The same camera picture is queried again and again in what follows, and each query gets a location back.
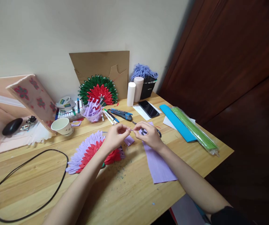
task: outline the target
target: marker set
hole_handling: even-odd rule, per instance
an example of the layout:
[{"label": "marker set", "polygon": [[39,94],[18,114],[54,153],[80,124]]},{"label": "marker set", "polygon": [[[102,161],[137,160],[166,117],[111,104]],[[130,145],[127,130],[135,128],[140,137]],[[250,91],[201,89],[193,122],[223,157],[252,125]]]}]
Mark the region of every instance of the marker set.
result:
[{"label": "marker set", "polygon": [[60,119],[60,118],[65,118],[65,117],[70,117],[70,116],[76,116],[77,114],[80,113],[81,109],[83,106],[82,100],[75,101],[75,107],[70,110],[65,112],[64,110],[57,109],[58,113],[56,113],[55,120]]}]

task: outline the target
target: yarn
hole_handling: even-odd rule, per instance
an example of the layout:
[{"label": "yarn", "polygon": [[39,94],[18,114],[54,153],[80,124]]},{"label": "yarn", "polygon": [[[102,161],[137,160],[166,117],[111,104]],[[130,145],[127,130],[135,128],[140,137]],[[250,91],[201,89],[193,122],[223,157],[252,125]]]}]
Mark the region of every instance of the yarn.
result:
[{"label": "yarn", "polygon": [[131,81],[134,81],[135,77],[152,77],[158,78],[158,74],[150,70],[148,66],[142,64],[135,65],[133,75],[131,76]]}]

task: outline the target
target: black phone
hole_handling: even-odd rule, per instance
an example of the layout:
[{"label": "black phone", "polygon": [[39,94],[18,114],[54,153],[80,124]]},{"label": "black phone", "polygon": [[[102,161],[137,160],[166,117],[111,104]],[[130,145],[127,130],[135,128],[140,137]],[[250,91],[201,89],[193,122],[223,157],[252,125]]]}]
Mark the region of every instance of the black phone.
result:
[{"label": "black phone", "polygon": [[138,104],[143,108],[150,118],[159,116],[159,112],[152,105],[150,105],[149,102],[142,101]]}]

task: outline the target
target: white wall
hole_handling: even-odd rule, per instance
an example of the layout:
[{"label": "white wall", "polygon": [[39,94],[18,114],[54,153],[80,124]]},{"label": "white wall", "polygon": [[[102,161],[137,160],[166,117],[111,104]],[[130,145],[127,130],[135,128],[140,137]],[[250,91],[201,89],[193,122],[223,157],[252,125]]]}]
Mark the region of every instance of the white wall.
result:
[{"label": "white wall", "polygon": [[34,73],[57,100],[78,94],[69,53],[129,50],[130,73],[141,63],[162,81],[192,2],[0,0],[0,77]]}]

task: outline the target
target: paper fan decoration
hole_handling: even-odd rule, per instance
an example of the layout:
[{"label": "paper fan decoration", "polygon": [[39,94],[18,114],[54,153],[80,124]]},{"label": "paper fan decoration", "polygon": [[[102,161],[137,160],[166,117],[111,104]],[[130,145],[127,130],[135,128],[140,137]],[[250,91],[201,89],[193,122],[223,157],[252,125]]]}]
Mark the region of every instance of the paper fan decoration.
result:
[{"label": "paper fan decoration", "polygon": [[[93,133],[76,149],[77,152],[71,157],[71,161],[68,162],[69,167],[66,168],[66,172],[68,174],[80,173],[88,164],[88,162],[103,144],[105,136],[103,136],[102,133],[102,131]],[[109,165],[115,161],[120,161],[123,158],[125,158],[125,155],[122,147],[120,146],[107,156],[104,164]]]},{"label": "paper fan decoration", "polygon": [[84,104],[92,101],[93,98],[96,101],[103,101],[107,105],[113,105],[118,101],[118,93],[114,82],[102,75],[95,75],[92,78],[88,78],[79,88],[78,96],[81,97]]}]

